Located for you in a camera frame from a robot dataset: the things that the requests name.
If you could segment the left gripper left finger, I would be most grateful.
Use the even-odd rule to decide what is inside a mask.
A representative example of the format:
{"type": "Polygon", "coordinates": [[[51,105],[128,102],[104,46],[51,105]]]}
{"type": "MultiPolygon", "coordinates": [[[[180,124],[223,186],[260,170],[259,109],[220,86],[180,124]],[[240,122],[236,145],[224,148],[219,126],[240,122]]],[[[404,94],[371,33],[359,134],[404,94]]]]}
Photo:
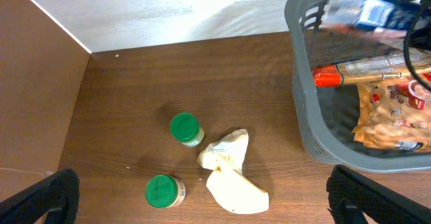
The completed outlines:
{"type": "Polygon", "coordinates": [[[64,169],[1,202],[1,224],[45,223],[74,224],[79,208],[79,178],[64,169]]]}

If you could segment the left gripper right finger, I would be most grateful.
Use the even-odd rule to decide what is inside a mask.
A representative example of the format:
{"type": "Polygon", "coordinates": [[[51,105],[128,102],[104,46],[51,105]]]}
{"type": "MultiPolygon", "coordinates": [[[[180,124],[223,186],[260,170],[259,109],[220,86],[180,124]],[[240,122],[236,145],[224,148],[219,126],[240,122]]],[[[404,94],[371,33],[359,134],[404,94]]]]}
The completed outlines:
{"type": "Polygon", "coordinates": [[[336,223],[430,223],[430,209],[336,165],[327,180],[329,212],[336,223]]]}

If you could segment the grey plastic basket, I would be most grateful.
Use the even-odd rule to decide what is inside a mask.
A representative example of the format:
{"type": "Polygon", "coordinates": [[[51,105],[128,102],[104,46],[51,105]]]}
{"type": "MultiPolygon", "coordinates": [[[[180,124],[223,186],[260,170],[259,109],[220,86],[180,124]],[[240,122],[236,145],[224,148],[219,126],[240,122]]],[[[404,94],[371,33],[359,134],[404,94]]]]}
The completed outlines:
{"type": "Polygon", "coordinates": [[[295,60],[294,103],[304,149],[321,163],[365,172],[429,170],[428,153],[370,149],[354,142],[352,130],[360,117],[356,86],[315,86],[314,67],[383,56],[392,50],[377,42],[325,31],[321,21],[327,4],[328,0],[288,0],[285,7],[295,60]]]}

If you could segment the yellow Nescafe bag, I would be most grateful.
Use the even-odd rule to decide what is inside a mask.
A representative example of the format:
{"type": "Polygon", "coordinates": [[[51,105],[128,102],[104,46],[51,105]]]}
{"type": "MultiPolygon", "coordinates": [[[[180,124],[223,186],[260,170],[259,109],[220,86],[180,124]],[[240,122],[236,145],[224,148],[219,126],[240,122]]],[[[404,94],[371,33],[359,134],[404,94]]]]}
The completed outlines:
{"type": "Polygon", "coordinates": [[[357,85],[360,117],[354,140],[373,149],[430,151],[430,91],[416,80],[357,85]]]}

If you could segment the green lid jar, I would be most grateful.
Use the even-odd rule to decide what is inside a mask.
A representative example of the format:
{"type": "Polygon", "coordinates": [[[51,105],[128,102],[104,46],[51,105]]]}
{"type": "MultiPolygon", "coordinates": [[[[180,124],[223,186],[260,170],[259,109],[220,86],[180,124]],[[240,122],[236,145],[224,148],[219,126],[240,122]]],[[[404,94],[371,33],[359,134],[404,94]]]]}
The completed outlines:
{"type": "Polygon", "coordinates": [[[186,147],[198,146],[205,137],[205,132],[197,119],[188,112],[177,114],[170,122],[170,133],[186,147]]]}
{"type": "Polygon", "coordinates": [[[173,176],[154,176],[145,188],[145,198],[148,204],[157,209],[177,207],[185,197],[184,182],[173,176]]]}

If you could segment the orange spaghetti packet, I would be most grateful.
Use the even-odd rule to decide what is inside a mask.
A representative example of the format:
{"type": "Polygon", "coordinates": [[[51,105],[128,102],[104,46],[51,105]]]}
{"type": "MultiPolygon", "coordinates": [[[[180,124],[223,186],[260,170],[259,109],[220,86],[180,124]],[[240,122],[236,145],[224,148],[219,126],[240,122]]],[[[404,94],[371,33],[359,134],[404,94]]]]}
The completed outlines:
{"type": "Polygon", "coordinates": [[[411,72],[402,52],[390,52],[380,57],[316,67],[312,70],[312,76],[317,87],[339,87],[407,78],[411,72]]]}

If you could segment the cream plastic bag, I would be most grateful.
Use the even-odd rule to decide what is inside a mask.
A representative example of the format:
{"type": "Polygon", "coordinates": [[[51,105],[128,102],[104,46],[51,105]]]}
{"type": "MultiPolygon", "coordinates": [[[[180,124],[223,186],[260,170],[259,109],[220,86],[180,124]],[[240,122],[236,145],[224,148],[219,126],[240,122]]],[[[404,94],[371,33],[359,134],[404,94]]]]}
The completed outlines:
{"type": "Polygon", "coordinates": [[[206,187],[215,201],[228,212],[252,215],[269,209],[269,194],[242,174],[249,135],[238,129],[200,152],[199,165],[211,170],[206,187]]]}

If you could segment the blue tissue pack box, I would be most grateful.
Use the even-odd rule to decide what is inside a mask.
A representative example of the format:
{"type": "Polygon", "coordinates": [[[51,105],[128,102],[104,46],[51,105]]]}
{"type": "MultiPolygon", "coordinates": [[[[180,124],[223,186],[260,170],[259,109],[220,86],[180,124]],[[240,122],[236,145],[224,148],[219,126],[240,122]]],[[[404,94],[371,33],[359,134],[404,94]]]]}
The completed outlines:
{"type": "Polygon", "coordinates": [[[404,0],[328,0],[322,26],[401,48],[419,10],[404,0]]]}

